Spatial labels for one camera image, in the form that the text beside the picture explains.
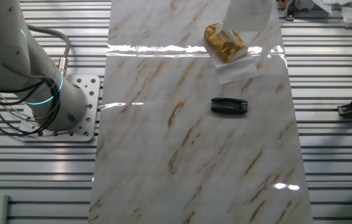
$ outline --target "white tissue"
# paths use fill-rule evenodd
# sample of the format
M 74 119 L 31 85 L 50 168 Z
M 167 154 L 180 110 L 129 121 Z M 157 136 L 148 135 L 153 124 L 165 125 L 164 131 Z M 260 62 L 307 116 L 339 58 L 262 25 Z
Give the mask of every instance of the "white tissue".
M 221 85 L 253 78 L 259 75 L 254 58 L 250 53 L 247 53 L 233 62 L 223 63 L 210 46 L 206 44 L 205 48 L 212 58 L 212 64 L 216 68 L 216 75 L 219 78 Z
M 231 0 L 224 29 L 262 31 L 269 22 L 273 0 Z

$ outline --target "white marble table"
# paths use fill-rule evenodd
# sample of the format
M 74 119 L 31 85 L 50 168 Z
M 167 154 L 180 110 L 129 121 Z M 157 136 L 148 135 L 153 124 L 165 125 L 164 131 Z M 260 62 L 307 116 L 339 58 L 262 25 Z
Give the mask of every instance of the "white marble table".
M 113 1 L 89 223 L 313 223 L 276 6 L 260 75 L 222 86 L 203 33 L 228 3 Z

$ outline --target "blue light ring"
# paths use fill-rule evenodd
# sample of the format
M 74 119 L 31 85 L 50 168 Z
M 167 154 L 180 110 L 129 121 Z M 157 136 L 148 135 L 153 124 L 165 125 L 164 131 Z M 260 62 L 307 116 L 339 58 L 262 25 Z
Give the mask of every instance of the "blue light ring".
M 64 77 L 61 75 L 61 85 L 59 86 L 59 90 L 61 90 L 63 83 L 64 83 Z M 28 105 L 40 105 L 40 104 L 43 104 L 43 103 L 46 103 L 46 102 L 52 100 L 53 98 L 54 98 L 54 97 L 51 96 L 51 97 L 48 98 L 47 100 L 44 100 L 44 101 L 42 101 L 42 102 L 40 102 L 40 103 L 28 103 L 28 102 L 25 102 L 25 103 L 27 103 Z

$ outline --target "gold packet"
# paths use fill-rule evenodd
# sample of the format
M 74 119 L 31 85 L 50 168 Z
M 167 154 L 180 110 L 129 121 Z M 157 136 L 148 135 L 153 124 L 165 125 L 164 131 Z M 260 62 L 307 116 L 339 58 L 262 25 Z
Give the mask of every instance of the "gold packet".
M 248 46 L 244 44 L 234 31 L 232 33 L 239 45 L 232 41 L 223 40 L 220 35 L 223 35 L 225 39 L 230 39 L 224 31 L 216 35 L 216 26 L 217 24 L 209 25 L 205 30 L 204 38 L 224 63 L 233 62 L 248 53 Z

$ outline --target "metal bracket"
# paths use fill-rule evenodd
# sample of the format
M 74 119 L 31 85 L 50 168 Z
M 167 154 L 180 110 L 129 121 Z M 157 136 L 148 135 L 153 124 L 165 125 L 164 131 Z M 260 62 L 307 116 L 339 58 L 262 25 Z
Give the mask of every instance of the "metal bracket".
M 89 142 L 94 137 L 95 118 L 97 116 L 100 78 L 96 75 L 67 75 L 70 83 L 78 85 L 87 97 L 88 107 L 83 119 L 69 131 L 45 130 L 39 134 L 19 137 L 25 142 Z M 32 110 L 25 105 L 24 112 L 33 117 Z M 39 125 L 32 121 L 21 121 L 21 129 L 33 131 Z
M 294 21 L 295 20 L 295 0 L 289 0 L 287 6 L 285 7 L 284 14 L 286 21 Z

